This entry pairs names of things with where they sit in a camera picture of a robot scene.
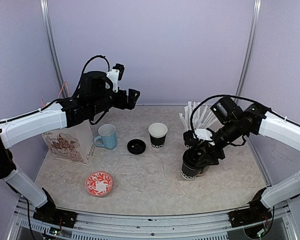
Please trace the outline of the black paper coffee cup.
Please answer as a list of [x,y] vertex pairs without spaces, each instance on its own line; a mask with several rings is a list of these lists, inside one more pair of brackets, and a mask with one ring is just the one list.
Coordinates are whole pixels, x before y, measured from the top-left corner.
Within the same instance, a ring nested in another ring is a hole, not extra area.
[[193,168],[187,165],[185,162],[182,163],[181,176],[185,180],[193,180],[196,177],[197,170],[200,168]]

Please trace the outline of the black plastic cup lid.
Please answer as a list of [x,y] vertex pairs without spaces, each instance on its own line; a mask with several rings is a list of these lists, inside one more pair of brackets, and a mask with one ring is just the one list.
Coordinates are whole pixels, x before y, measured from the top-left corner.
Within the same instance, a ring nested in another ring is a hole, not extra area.
[[201,148],[189,148],[184,152],[182,161],[192,169],[200,169],[204,166],[204,161],[201,160],[204,154],[205,152]]

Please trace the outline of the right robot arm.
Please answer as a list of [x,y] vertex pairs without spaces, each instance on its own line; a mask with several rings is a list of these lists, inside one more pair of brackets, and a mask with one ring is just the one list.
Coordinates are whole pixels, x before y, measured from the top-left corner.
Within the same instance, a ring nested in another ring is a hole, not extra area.
[[[223,149],[233,145],[238,138],[250,134],[280,142],[300,153],[300,124],[284,117],[255,100],[229,94],[209,97],[218,99],[210,107],[211,112],[222,124],[213,132],[207,128],[196,128],[193,123],[195,113],[202,106],[196,106],[189,116],[189,132],[195,140],[194,148],[206,151],[206,159],[218,161],[224,158]],[[259,190],[249,203],[246,218],[256,222],[266,209],[287,199],[300,196],[300,170],[279,183]]]

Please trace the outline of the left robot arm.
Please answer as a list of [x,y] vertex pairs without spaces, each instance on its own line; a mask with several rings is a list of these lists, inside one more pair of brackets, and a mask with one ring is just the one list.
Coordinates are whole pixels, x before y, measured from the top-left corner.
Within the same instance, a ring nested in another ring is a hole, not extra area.
[[43,108],[0,120],[0,180],[40,209],[40,214],[51,223],[60,218],[59,209],[49,194],[13,162],[10,148],[49,131],[69,129],[84,121],[93,121],[97,114],[105,114],[110,108],[132,110],[140,92],[119,89],[118,82],[122,75],[118,69],[83,73],[73,96],[58,98]]

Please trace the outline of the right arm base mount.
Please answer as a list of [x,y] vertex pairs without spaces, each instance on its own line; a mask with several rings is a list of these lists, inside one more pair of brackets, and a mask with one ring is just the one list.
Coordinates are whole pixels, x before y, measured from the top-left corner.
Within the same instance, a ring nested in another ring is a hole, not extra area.
[[269,208],[261,203],[261,196],[265,188],[258,191],[248,203],[248,208],[233,210],[228,213],[232,228],[250,225],[272,218]]

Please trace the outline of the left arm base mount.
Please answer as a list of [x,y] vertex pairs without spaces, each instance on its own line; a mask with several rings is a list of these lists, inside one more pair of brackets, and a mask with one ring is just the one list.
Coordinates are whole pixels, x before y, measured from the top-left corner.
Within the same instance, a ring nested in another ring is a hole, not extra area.
[[50,194],[44,188],[42,190],[47,196],[47,202],[43,206],[35,208],[33,218],[45,223],[73,229],[78,214],[74,211],[56,208]]

